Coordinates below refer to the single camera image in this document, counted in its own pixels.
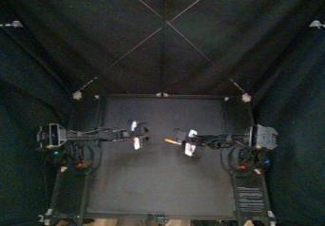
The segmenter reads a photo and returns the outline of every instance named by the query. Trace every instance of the white tag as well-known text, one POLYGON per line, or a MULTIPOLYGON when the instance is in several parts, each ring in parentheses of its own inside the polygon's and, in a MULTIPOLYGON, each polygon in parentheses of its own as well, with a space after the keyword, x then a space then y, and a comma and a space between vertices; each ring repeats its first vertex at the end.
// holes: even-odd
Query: white tag
POLYGON ((196 130, 190 130, 189 133, 188 133, 188 136, 190 138, 194 138, 197 135, 198 135, 198 132, 196 130))
POLYGON ((194 150, 196 150, 196 145, 190 145, 189 143, 186 144, 186 155, 193 156, 194 150))
POLYGON ((140 138, 134 138, 134 147, 136 147, 136 150, 138 150, 141 147, 140 147, 140 138))
POLYGON ((138 127, 138 122, 137 121, 133 121, 132 131, 136 131, 137 127, 138 127))

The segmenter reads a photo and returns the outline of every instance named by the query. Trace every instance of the black bracket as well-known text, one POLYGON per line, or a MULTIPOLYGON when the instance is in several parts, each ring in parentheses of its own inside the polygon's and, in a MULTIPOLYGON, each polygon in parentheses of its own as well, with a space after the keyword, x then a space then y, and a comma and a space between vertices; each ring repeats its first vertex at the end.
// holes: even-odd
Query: black bracket
POLYGON ((157 222, 160 225, 165 225, 168 222, 168 218, 165 215, 157 215, 157 222))

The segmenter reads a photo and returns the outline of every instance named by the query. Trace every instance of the metal frame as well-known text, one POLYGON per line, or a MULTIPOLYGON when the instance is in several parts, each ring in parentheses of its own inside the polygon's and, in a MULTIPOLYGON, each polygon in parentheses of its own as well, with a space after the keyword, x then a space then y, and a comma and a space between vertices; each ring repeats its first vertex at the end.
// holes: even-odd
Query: metal frame
MULTIPOLYGON (((111 95, 115 97, 129 97, 129 95, 111 95)), ((202 98, 202 96, 176 96, 176 97, 169 97, 169 98, 190 98, 193 99, 194 97, 197 98, 202 98)), ((204 96, 206 99, 216 99, 216 96, 204 96)), ((101 109, 102 109, 102 104, 99 104, 98 106, 98 112, 97 112, 97 122, 101 122, 101 109)), ((252 107, 251 104, 248 104, 248 110, 252 113, 252 107)), ((225 119, 225 127, 228 127, 228 103, 224 102, 224 119, 225 119)), ((128 215, 128 216, 122 216, 122 215, 115 215, 115 214, 97 214, 97 213, 87 213, 87 197, 89 197, 89 189, 90 189, 90 185, 91 185, 91 178, 93 178, 93 174, 87 174, 85 175, 85 188, 83 188, 83 193, 81 194, 82 200, 81 200, 81 204, 79 204, 79 211, 74 214, 74 215, 66 215, 62 214, 58 211, 58 198, 59 198, 59 193, 61 193, 61 188, 62 188, 62 183, 63 183, 63 171, 59 171, 58 174, 58 180, 57 180, 57 186, 55 186, 55 192, 54 192, 54 196, 53 196, 53 202, 51 202, 51 209, 53 209, 53 221, 51 221, 51 226, 57 225, 57 223, 59 222, 61 218, 70 218, 75 221, 78 226, 83 225, 83 220, 85 218, 128 218, 128 219, 153 219, 156 218, 157 221, 164 224, 164 221, 168 219, 168 216, 165 215, 128 215)), ((264 179, 264 174, 259 175, 259 179, 260 179, 260 185, 257 185, 257 187, 261 189, 263 191, 263 200, 264 200, 264 211, 263 211, 263 216, 261 215, 256 215, 256 216, 247 216, 243 211, 240 210, 240 191, 239 191, 239 187, 241 185, 240 180, 243 178, 239 178, 236 176, 232 176, 232 182, 233 182, 233 191, 235 191, 235 201, 236 201, 236 208, 235 208, 235 216, 233 217, 182 217, 182 216, 170 216, 169 218, 176 218, 176 219, 193 219, 193 220, 224 220, 224 221, 229 221, 229 220, 237 220, 239 221, 239 226, 244 226, 247 220, 257 220, 261 221, 265 225, 271 225, 269 223, 269 217, 268 217, 268 211, 269 209, 269 198, 268 198, 268 192, 267 192, 267 185, 265 185, 265 179, 264 179)))

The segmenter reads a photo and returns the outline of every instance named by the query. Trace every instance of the black backdrop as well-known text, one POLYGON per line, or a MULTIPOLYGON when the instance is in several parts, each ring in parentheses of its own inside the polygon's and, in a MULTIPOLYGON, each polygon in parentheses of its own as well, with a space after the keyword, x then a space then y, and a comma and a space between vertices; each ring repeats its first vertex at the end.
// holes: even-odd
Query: black backdrop
MULTIPOLYGON (((196 0, 144 0, 166 20, 196 0)), ((46 208, 33 135, 70 116, 71 94, 160 28, 138 0, 2 0, 2 221, 46 208)), ((241 95, 281 133, 269 172, 273 210, 287 225, 324 225, 324 0, 201 0, 85 89, 87 94, 241 95)))

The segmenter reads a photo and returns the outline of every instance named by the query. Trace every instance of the black curtain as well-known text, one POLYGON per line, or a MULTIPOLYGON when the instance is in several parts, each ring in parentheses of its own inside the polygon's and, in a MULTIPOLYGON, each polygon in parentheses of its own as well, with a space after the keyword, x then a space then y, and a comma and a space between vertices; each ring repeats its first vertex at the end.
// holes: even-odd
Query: black curtain
MULTIPOLYGON (((17 20, 7 5, 2 24, 17 20)), ((69 90, 29 29, 0 28, 0 225, 35 225, 49 208, 55 174, 39 153, 37 132, 67 123, 69 90)))
MULTIPOLYGON (((321 16, 324 8, 315 19, 321 16)), ((265 77, 256 104, 259 122, 280 132, 268 185, 281 225, 325 225, 324 63, 325 29, 307 26, 265 77)))

